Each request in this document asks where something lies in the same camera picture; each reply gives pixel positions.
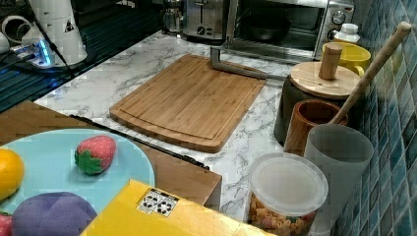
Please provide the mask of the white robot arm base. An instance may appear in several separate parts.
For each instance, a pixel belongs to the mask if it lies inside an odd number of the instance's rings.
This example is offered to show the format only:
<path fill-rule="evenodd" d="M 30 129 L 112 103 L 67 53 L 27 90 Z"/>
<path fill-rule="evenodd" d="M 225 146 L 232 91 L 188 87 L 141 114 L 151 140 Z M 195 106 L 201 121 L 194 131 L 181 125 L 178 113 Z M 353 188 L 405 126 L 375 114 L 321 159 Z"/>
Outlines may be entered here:
<path fill-rule="evenodd" d="M 74 19 L 71 0 L 29 0 L 36 22 L 23 36 L 33 46 L 34 66 L 46 69 L 72 66 L 84 61 L 87 51 Z"/>

